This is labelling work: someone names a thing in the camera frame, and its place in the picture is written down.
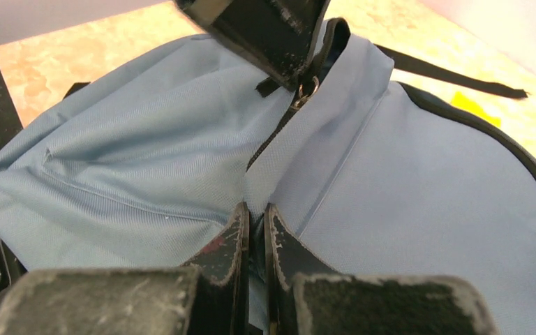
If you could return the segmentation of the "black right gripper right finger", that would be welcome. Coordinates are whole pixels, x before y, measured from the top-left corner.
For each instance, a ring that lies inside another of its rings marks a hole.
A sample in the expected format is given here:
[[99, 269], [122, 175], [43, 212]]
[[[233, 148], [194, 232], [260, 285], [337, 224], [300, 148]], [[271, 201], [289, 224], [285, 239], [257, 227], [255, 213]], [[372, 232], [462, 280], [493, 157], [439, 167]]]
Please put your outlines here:
[[292, 297], [295, 274], [335, 274], [288, 227], [275, 204], [264, 213], [265, 280], [270, 334], [296, 334], [297, 313]]

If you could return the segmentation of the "blue grey student backpack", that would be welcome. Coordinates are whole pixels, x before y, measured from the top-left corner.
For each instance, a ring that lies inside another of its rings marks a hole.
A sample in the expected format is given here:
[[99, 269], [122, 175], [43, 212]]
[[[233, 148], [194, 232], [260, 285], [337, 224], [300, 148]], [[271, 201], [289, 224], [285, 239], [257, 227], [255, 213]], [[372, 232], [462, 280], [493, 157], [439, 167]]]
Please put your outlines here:
[[262, 238], [273, 203], [339, 271], [459, 276], [502, 334], [536, 334], [536, 160], [392, 68], [346, 34], [285, 120], [293, 94], [211, 36], [162, 45], [0, 151], [0, 238], [28, 270], [173, 267], [241, 201]]

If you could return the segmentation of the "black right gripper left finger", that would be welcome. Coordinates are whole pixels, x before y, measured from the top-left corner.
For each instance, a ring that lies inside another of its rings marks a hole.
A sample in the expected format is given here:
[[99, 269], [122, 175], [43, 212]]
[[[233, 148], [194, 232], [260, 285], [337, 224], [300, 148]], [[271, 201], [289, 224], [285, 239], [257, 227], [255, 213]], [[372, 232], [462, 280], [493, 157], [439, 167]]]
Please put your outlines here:
[[200, 272], [189, 334], [248, 333], [250, 213], [238, 203], [225, 227], [183, 263]]

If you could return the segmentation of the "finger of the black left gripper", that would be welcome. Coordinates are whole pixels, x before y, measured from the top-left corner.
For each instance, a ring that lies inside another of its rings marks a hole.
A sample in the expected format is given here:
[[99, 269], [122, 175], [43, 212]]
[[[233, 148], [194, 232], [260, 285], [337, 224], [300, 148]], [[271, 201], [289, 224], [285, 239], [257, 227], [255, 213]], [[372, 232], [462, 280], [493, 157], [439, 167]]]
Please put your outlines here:
[[176, 1], [177, 8], [222, 46], [289, 91], [310, 66], [329, 6], [325, 0]]

